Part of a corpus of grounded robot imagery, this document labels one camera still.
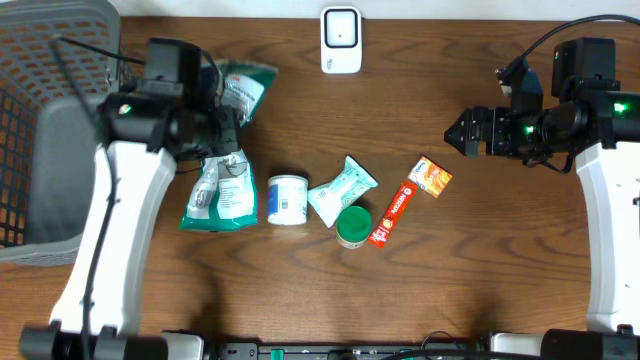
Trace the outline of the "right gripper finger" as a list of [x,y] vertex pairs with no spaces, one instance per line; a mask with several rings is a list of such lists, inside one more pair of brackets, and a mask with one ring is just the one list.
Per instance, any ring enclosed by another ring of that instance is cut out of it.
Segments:
[[445,131],[445,138],[476,138],[478,125],[475,118],[475,107],[465,109],[458,119]]
[[479,155],[481,142],[478,140],[469,140],[464,136],[456,136],[452,134],[445,134],[444,140],[463,156],[477,157]]

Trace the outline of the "orange white small packet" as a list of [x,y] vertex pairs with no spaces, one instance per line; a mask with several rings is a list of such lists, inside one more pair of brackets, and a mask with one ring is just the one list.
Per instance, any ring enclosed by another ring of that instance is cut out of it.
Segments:
[[419,188],[438,198],[453,176],[429,158],[422,156],[409,172],[408,178]]

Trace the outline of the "green white instruction package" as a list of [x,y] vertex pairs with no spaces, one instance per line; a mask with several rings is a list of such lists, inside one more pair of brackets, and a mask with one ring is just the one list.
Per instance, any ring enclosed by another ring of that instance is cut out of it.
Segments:
[[[222,59],[224,80],[220,103],[235,110],[239,126],[253,120],[276,78],[278,69],[260,63]],[[258,223],[254,169],[242,150],[200,161],[199,178],[185,207],[180,228],[185,231],[232,232]]]

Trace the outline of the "white plastic bottle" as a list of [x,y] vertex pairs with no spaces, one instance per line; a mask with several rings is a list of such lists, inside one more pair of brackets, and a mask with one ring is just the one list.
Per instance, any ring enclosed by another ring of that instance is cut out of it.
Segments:
[[272,225],[294,226],[307,222],[308,181],[279,175],[268,180],[268,216]]

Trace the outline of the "red Nescafe stick sachet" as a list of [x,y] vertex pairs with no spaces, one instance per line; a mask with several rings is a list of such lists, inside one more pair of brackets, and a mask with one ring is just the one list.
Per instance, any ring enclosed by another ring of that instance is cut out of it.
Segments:
[[373,229],[367,240],[377,248],[384,248],[391,232],[402,217],[406,207],[419,190],[419,186],[405,179],[398,188],[393,200],[386,209],[378,225]]

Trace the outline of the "teal wet wipes pack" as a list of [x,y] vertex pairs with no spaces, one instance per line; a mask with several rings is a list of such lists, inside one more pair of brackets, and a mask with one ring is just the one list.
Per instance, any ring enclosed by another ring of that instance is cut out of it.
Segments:
[[309,190],[307,199],[323,223],[331,228],[343,210],[377,186],[377,180],[354,158],[347,156],[341,173],[331,182]]

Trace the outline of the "green lid small jar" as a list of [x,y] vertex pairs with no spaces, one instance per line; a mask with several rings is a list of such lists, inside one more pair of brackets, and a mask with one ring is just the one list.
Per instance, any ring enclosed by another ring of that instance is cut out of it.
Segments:
[[364,245],[373,229],[373,219],[369,211],[360,206],[344,209],[336,221],[338,242],[347,249],[357,249]]

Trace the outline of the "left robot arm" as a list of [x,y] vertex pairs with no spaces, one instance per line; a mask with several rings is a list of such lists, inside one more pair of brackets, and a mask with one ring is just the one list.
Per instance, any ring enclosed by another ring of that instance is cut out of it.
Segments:
[[27,359],[209,359],[200,335],[139,335],[140,292],[157,214],[175,177],[168,143],[222,156],[238,150],[230,106],[188,110],[166,100],[109,95],[86,118],[112,132],[95,149],[94,185],[79,252],[47,328],[24,328]]

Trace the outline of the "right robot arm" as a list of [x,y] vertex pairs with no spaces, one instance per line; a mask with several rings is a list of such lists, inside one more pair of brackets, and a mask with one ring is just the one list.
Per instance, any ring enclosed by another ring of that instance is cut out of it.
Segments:
[[639,356],[639,96],[623,92],[611,39],[579,38],[554,49],[551,93],[542,105],[537,75],[516,66],[509,107],[466,109],[444,134],[465,156],[493,156],[576,171],[588,216],[591,285],[584,331],[496,332],[495,358],[636,359]]

